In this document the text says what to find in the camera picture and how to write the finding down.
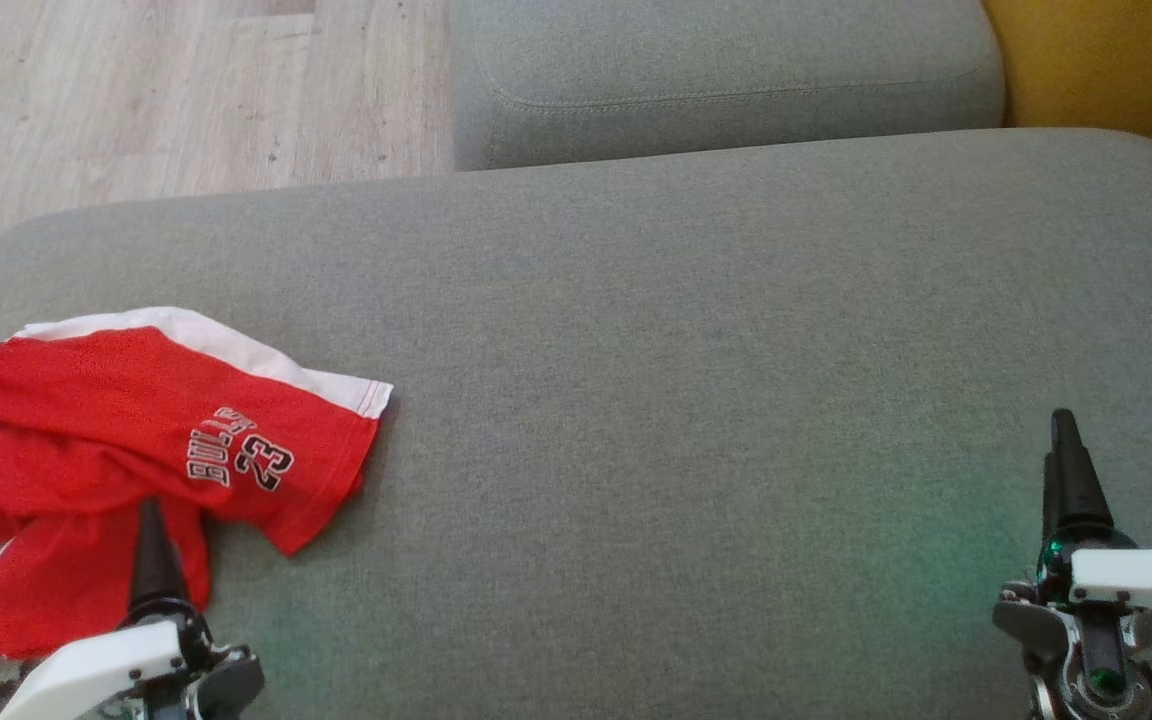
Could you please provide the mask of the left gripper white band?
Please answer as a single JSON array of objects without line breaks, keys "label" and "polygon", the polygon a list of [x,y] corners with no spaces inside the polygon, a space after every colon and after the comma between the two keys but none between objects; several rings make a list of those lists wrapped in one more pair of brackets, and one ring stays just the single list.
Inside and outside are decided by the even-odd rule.
[{"label": "left gripper white band", "polygon": [[217,644],[187,602],[159,501],[141,503],[131,614],[114,632],[65,644],[26,674],[0,719],[238,719],[265,688],[247,644]]}]

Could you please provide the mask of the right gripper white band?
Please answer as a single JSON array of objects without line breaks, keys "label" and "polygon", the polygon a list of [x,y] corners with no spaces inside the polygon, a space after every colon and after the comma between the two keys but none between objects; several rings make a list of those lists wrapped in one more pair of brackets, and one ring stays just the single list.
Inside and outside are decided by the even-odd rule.
[{"label": "right gripper white band", "polygon": [[1029,719],[1152,719],[1152,550],[1115,541],[1073,411],[1051,415],[1041,556],[1002,584],[993,624],[1020,643]]}]

